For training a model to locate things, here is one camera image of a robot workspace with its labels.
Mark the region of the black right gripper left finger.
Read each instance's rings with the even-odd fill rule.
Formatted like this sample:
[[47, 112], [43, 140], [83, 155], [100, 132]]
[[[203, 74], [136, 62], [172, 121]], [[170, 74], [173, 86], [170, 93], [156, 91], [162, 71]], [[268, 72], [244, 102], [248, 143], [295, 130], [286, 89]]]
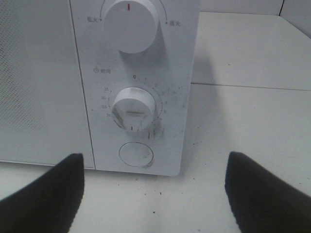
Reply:
[[84, 188], [83, 155], [74, 153], [0, 201], [0, 231], [69, 232], [82, 202]]

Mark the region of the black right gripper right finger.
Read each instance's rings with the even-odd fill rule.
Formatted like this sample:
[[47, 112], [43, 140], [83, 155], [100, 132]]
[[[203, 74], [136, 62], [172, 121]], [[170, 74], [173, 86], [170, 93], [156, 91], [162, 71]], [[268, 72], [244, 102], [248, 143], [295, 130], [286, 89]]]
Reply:
[[309, 233], [311, 198], [247, 155], [232, 151], [225, 192], [242, 233]]

